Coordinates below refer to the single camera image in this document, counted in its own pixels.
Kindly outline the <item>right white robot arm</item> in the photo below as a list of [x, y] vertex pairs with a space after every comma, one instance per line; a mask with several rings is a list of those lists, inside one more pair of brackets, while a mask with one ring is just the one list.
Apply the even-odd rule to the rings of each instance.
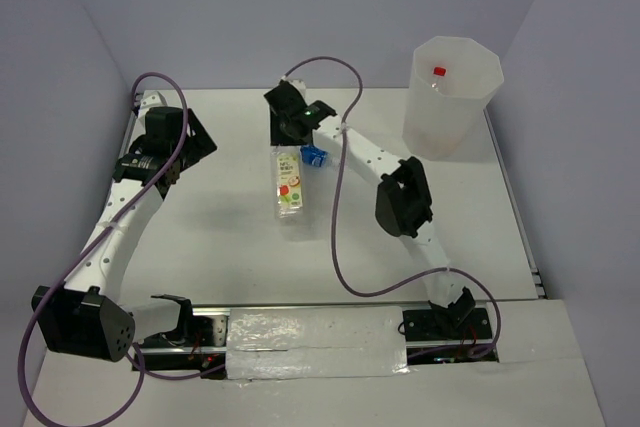
[[[476, 302], [471, 290], [454, 289], [450, 276], [466, 274], [451, 265], [433, 225], [432, 196], [424, 166], [414, 156], [401, 158], [382, 149], [347, 125], [323, 101], [308, 103], [304, 86], [288, 80], [264, 94], [270, 110], [272, 139], [282, 146], [312, 147], [338, 157], [338, 177], [331, 210], [330, 255], [342, 287], [358, 298], [377, 298], [418, 279], [429, 295], [427, 326], [443, 339], [454, 339], [470, 323]], [[338, 209], [346, 167], [376, 188], [374, 217], [388, 235], [400, 240], [424, 270], [378, 291], [358, 291], [349, 285], [337, 253]]]

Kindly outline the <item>red cap water bottle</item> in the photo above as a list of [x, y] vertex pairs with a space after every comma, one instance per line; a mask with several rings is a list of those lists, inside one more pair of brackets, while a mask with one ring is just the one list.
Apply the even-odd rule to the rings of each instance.
[[440, 94], [447, 91], [447, 69], [441, 66], [435, 66], [432, 71], [430, 80], [431, 88]]

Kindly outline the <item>blue label clear bottle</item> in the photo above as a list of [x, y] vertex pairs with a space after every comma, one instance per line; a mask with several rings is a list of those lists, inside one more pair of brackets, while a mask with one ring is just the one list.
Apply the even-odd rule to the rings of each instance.
[[340, 158], [314, 145], [303, 145], [299, 149], [301, 160], [314, 168], [338, 168]]

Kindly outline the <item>apple juice clear bottle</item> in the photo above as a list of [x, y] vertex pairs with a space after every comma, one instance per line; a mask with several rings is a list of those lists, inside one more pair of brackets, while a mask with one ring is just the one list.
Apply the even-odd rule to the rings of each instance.
[[304, 211], [304, 185], [299, 148], [274, 147], [271, 159], [276, 217], [289, 219], [301, 215]]

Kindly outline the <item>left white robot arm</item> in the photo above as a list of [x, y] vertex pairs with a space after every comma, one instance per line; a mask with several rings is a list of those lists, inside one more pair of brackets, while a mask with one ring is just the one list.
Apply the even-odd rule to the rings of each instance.
[[128, 264], [170, 188], [217, 149], [190, 109], [152, 107], [142, 123], [144, 133], [116, 163], [110, 197], [91, 234], [104, 240], [82, 257], [48, 302], [42, 300], [45, 286], [32, 297], [52, 352], [117, 362], [135, 342], [161, 334], [180, 346], [201, 326], [185, 297], [154, 295], [137, 307], [118, 302]]

